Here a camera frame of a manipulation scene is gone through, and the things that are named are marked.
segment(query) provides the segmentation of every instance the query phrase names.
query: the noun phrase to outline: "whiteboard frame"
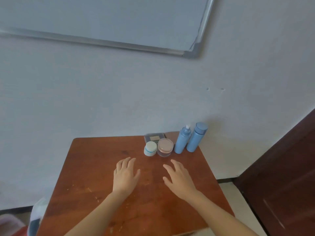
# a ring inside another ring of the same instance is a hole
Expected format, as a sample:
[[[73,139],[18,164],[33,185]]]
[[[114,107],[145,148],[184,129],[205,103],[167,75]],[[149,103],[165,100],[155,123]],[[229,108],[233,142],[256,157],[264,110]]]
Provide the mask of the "whiteboard frame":
[[[136,44],[109,41],[109,40],[92,39],[92,38],[72,36],[72,35],[62,35],[62,34],[56,34],[56,33],[50,33],[50,32],[43,32],[43,31],[27,30],[27,29],[22,29],[22,28],[9,27],[2,23],[0,23],[0,34],[27,36],[27,37],[40,38],[40,39],[53,39],[53,40],[60,40],[60,41],[66,41],[66,42],[76,42],[76,43],[84,43],[84,44],[91,44],[91,45],[132,49],[132,50],[138,50],[138,51],[165,53],[165,54],[171,54],[171,55],[184,56],[186,58],[197,58],[200,52],[200,48],[201,48],[200,44],[203,38],[204,31],[207,26],[207,22],[210,16],[213,2],[214,0],[207,0],[203,17],[200,22],[198,35],[194,43],[191,45],[191,48],[188,51],[160,48],[160,47],[153,47],[153,46],[143,46],[143,45],[136,45]]]

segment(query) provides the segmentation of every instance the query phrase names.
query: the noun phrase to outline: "dark brown door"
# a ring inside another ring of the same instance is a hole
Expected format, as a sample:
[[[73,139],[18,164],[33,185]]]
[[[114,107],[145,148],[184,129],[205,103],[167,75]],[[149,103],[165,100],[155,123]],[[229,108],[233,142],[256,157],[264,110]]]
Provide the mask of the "dark brown door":
[[[314,236],[315,111],[234,183],[271,236]]]

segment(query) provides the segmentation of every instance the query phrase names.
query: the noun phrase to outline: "blue spray bottle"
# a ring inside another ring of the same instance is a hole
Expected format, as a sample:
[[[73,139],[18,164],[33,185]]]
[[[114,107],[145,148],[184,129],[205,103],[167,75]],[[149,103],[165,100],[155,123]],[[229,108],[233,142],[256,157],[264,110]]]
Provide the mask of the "blue spray bottle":
[[[194,152],[199,145],[199,142],[203,138],[203,136],[206,134],[206,131],[208,130],[208,126],[203,122],[196,123],[194,132],[191,135],[191,139],[189,140],[189,143],[187,145],[187,151]]]
[[[191,135],[190,125],[186,125],[186,127],[183,127],[182,130],[179,132],[179,135],[175,144],[175,149],[174,149],[174,151],[177,154],[180,154],[183,152],[190,138],[190,135]]]

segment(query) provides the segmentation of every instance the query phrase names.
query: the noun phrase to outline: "person's right hand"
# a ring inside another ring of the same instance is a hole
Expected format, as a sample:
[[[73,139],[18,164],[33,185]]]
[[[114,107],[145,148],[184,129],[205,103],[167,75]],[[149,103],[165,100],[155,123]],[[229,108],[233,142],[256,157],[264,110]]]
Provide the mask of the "person's right hand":
[[[171,162],[174,164],[175,171],[169,165],[164,164],[163,167],[169,173],[172,182],[167,177],[163,177],[164,183],[175,195],[187,201],[187,198],[197,191],[196,187],[183,164],[173,159]]]

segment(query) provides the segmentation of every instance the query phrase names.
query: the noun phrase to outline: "label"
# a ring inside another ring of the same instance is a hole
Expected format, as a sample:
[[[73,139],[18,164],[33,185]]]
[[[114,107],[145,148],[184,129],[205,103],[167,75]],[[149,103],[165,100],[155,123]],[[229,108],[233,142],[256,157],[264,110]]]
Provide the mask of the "label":
[[[153,136],[153,137],[150,137],[150,140],[151,141],[160,140],[160,137],[159,136]]]

